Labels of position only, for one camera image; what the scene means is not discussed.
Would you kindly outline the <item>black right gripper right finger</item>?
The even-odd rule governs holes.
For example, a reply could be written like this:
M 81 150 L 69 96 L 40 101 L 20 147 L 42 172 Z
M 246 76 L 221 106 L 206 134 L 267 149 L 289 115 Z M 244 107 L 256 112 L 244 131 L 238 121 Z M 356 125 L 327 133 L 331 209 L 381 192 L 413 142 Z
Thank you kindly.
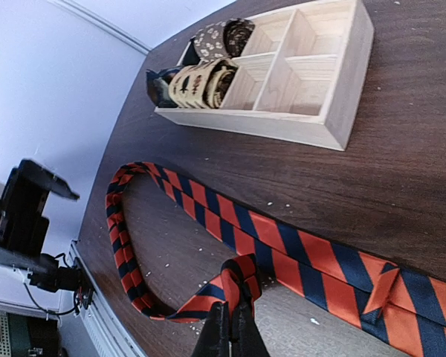
M 239 304 L 230 323 L 231 355 L 236 357 L 269 357 L 262 336 L 253 319 L 251 307 Z

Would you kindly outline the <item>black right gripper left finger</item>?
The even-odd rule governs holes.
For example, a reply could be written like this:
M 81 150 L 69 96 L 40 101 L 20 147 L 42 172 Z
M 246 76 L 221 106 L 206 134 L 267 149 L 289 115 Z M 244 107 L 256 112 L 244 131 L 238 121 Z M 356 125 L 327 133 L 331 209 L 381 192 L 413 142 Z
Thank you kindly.
M 228 303 L 215 302 L 207 315 L 195 346 L 195 357 L 230 356 L 230 313 Z

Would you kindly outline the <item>red navy striped tie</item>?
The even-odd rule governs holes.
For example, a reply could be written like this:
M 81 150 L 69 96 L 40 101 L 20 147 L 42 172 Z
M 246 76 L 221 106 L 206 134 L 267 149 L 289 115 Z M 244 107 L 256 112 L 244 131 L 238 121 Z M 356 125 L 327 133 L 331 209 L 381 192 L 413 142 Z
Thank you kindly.
M 138 267 L 123 192 L 139 173 L 236 256 L 182 307 L 159 304 Z M 212 307 L 231 315 L 261 293 L 258 272 L 349 324 L 412 356 L 446 356 L 446 283 L 371 254 L 316 237 L 258 213 L 181 173 L 151 162 L 123 165 L 109 184 L 106 215 L 125 293 L 154 321 L 196 322 Z

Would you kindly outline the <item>wooden compartment box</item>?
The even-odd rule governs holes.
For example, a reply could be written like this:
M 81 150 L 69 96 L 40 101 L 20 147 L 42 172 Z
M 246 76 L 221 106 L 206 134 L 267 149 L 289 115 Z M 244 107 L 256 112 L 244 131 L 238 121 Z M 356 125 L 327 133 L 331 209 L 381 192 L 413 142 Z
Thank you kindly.
M 182 126 L 345 150 L 374 36 L 363 2 L 310 1 L 252 21 L 219 108 L 156 113 Z

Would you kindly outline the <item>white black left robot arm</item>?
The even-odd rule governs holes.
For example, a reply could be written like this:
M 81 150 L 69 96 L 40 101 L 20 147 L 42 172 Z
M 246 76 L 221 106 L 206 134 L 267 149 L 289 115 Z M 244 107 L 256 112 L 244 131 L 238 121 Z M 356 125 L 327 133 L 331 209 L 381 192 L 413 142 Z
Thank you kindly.
M 23 159 L 11 170 L 0 195 L 0 266 L 25 273 L 23 285 L 34 306 L 59 318 L 88 309 L 94 287 L 79 258 L 70 266 L 66 254 L 42 252 L 49 226 L 42 212 L 50 193 L 72 201 L 80 198 L 64 179 L 35 161 Z M 31 294 L 31 286 L 50 293 L 72 292 L 73 306 L 64 312 L 46 309 Z

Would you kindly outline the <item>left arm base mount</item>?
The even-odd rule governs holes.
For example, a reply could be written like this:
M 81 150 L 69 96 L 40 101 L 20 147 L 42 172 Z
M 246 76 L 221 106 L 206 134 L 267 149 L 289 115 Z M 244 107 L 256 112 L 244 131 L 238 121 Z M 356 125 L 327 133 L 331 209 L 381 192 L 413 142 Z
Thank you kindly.
M 94 285 L 83 261 L 76 256 L 73 260 L 74 314 L 78 316 L 87 310 L 93 301 Z

